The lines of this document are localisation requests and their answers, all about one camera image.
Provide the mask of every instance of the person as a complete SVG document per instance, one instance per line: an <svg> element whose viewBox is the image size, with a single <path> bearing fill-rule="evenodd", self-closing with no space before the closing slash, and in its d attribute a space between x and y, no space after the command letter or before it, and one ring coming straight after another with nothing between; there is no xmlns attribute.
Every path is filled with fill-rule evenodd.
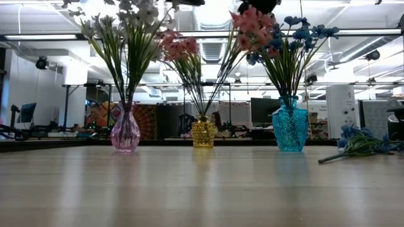
<svg viewBox="0 0 404 227"><path fill-rule="evenodd" d="M100 105L94 104L91 107L91 114L87 117L87 125L96 123L98 127L106 127L107 121L102 117Z"/></svg>
<svg viewBox="0 0 404 227"><path fill-rule="evenodd" d="M220 114L219 112L213 112L212 115L210 116L210 122L215 123L215 134L217 135L222 128L222 120L220 119Z"/></svg>

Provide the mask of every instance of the fluorescent light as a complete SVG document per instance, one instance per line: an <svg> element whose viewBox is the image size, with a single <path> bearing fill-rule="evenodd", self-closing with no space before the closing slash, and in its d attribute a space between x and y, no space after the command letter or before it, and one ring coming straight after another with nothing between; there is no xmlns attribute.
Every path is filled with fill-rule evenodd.
<svg viewBox="0 0 404 227"><path fill-rule="evenodd" d="M195 38L227 38L229 37L229 31L199 31L199 32L182 32L179 31L184 38L195 37ZM400 29L341 29L337 35L343 36L355 36L355 35L400 35Z"/></svg>
<svg viewBox="0 0 404 227"><path fill-rule="evenodd" d="M139 84L140 86L182 86L182 84L174 83L150 83L150 84Z"/></svg>
<svg viewBox="0 0 404 227"><path fill-rule="evenodd" d="M7 40L76 40L76 35L5 35Z"/></svg>

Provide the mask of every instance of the pink glass vase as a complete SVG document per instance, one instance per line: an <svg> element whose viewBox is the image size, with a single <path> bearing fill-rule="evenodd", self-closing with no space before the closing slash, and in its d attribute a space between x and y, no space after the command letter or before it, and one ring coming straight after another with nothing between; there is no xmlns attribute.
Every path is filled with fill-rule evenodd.
<svg viewBox="0 0 404 227"><path fill-rule="evenodd" d="M140 130L133 117L134 103L129 103L128 108L124 108L122 102L119 102L120 111L114 128L111 131L110 139L117 152L132 153L138 147L140 140Z"/></svg>

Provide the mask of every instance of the ceiling light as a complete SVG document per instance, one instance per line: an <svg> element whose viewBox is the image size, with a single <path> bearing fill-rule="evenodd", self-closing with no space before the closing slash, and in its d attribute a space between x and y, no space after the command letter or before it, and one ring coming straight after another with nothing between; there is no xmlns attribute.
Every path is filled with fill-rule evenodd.
<svg viewBox="0 0 404 227"><path fill-rule="evenodd" d="M7 40L76 40L76 35L5 35Z"/></svg>

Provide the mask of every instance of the table surface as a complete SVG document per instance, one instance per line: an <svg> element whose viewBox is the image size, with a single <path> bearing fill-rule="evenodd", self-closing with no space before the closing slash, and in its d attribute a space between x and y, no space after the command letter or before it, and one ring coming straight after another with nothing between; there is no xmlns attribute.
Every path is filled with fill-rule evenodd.
<svg viewBox="0 0 404 227"><path fill-rule="evenodd" d="M404 226L404 158L334 147L109 146L0 153L0 225Z"/></svg>

